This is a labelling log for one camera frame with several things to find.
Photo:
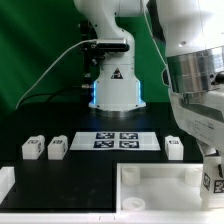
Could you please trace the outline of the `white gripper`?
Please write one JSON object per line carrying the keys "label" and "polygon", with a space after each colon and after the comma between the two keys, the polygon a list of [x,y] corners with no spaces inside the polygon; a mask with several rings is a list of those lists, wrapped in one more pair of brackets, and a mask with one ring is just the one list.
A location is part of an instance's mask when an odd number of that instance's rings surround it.
{"label": "white gripper", "polygon": [[199,149],[202,155],[218,156],[216,149],[224,149],[224,95],[207,93],[204,101],[206,107],[216,109],[222,114],[222,121],[185,109],[177,94],[172,93],[170,101],[178,127],[200,140]]}

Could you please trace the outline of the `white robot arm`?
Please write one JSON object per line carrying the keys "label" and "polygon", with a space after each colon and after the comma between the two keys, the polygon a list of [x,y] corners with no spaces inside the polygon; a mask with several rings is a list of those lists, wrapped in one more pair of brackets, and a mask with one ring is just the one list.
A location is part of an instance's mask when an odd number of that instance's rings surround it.
{"label": "white robot arm", "polygon": [[224,153],[224,0],[74,0],[100,56],[92,108],[127,112],[145,105],[134,74],[135,41],[117,17],[147,12],[165,44],[169,98],[180,129]]}

